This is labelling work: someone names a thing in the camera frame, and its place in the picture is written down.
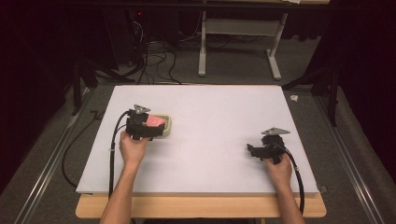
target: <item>aluminum rail on floor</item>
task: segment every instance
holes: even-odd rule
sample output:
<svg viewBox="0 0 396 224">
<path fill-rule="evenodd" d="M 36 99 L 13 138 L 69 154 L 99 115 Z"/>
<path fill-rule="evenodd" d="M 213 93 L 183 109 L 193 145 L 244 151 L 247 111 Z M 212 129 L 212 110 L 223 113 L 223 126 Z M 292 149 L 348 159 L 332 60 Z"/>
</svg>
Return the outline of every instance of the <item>aluminum rail on floor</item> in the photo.
<svg viewBox="0 0 396 224">
<path fill-rule="evenodd" d="M 50 183 L 50 180 L 56 170 L 56 167 L 58 166 L 60 160 L 62 159 L 62 155 L 64 154 L 65 151 L 64 145 L 69 139 L 71 132 L 73 132 L 74 127 L 85 105 L 91 100 L 93 92 L 94 90 L 89 90 L 88 88 L 86 88 L 85 91 L 83 92 L 82 106 L 80 107 L 77 114 L 70 119 L 69 123 L 64 129 L 64 132 L 62 133 L 55 149 L 50 155 L 49 160 L 43 169 L 43 172 L 35 182 L 35 186 L 33 187 L 32 192 L 30 193 L 28 199 L 26 200 L 22 210 L 18 214 L 18 217 L 14 222 L 15 224 L 29 223 L 30 218 L 35 212 L 35 209 L 37 208 L 41 200 L 41 197 L 44 194 L 44 191 L 46 190 L 48 184 Z"/>
<path fill-rule="evenodd" d="M 324 102 L 323 98 L 320 96 L 314 97 L 314 99 L 318 105 L 318 108 L 320 109 L 320 112 L 323 115 L 323 118 L 326 120 L 327 125 L 329 126 L 329 129 L 332 132 L 332 136 L 334 137 L 334 140 L 339 149 L 338 153 L 340 155 L 341 162 L 344 164 L 344 167 L 346 168 L 346 173 L 349 176 L 350 182 L 352 183 L 353 188 L 355 189 L 356 194 L 358 195 L 359 200 L 361 201 L 361 205 L 363 206 L 363 209 L 367 217 L 369 218 L 370 223 L 373 224 L 385 223 L 383 218 L 381 217 L 381 214 L 378 211 L 377 206 L 375 205 L 370 190 L 367 188 L 352 157 L 349 155 L 347 146 L 344 144 L 344 141 L 340 133 L 338 132 L 336 127 L 332 126 L 332 123 L 327 117 L 326 103 Z"/>
</svg>

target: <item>table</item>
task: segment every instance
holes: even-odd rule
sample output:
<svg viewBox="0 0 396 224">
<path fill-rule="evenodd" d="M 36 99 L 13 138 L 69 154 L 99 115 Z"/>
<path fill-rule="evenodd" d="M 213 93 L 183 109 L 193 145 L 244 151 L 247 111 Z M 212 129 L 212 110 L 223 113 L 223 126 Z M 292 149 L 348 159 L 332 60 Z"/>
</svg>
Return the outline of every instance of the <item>table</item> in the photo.
<svg viewBox="0 0 396 224">
<path fill-rule="evenodd" d="M 280 0 L 223 0 L 221 2 L 245 2 L 245 3 L 277 3 L 290 4 L 296 1 Z M 297 1 L 301 4 L 324 5 L 329 4 L 330 0 L 302 0 Z M 266 56 L 271 67 L 275 80 L 280 80 L 281 75 L 276 63 L 276 49 L 282 36 L 286 24 L 288 13 L 282 13 L 279 21 L 246 21 L 246 20 L 225 20 L 209 19 L 206 17 L 206 11 L 202 12 L 202 29 L 201 29 L 201 49 L 199 54 L 198 76 L 204 77 L 206 74 L 206 34 L 223 34 L 223 35 L 265 35 L 274 38 L 273 46 L 266 50 Z"/>
<path fill-rule="evenodd" d="M 283 138 L 300 166 L 306 192 L 304 215 L 326 214 L 280 87 L 121 86 L 113 91 L 78 185 L 78 192 L 93 193 L 81 195 L 79 217 L 102 215 L 107 202 L 106 136 L 118 119 L 114 115 L 136 102 L 153 105 L 151 112 L 166 111 L 173 124 L 166 139 L 148 145 L 134 185 L 134 217 L 278 217 L 276 192 L 266 169 L 246 149 L 246 143 L 261 142 L 260 132 L 268 125 L 291 131 Z M 210 136 L 216 136 L 216 141 L 210 141 Z M 116 155 L 115 176 L 122 167 L 120 160 Z M 298 201 L 294 176 L 291 188 Z"/>
</svg>

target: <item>white tabletop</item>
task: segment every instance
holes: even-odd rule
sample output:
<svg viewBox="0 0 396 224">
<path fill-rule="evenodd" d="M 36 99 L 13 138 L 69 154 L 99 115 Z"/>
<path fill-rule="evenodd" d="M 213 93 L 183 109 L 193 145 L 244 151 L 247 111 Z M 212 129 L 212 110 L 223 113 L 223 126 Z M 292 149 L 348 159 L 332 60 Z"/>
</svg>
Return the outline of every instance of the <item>white tabletop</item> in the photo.
<svg viewBox="0 0 396 224">
<path fill-rule="evenodd" d="M 318 192 L 278 86 L 116 87 L 77 192 L 108 192 L 111 137 L 120 115 L 134 104 L 150 108 L 150 114 L 166 114 L 172 119 L 170 135 L 148 143 L 134 182 L 136 193 L 274 193 L 265 165 L 250 157 L 247 150 L 247 143 L 262 146 L 261 132 L 272 127 L 291 131 L 281 136 L 300 167 L 304 191 Z M 116 145 L 115 184 L 122 168 L 118 148 Z M 291 187 L 299 191 L 294 175 Z"/>
</svg>

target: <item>person's right arm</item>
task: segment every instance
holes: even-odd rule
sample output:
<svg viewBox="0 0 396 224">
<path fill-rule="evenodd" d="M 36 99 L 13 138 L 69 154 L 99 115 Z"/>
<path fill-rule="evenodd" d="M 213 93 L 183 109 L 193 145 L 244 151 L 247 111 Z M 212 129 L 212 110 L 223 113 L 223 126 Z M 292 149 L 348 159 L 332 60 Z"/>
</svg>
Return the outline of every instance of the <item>person's right arm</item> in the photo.
<svg viewBox="0 0 396 224">
<path fill-rule="evenodd" d="M 283 224 L 305 223 L 290 187 L 291 162 L 289 156 L 282 155 L 280 163 L 274 165 L 270 159 L 264 159 L 268 172 L 274 183 Z"/>
</svg>

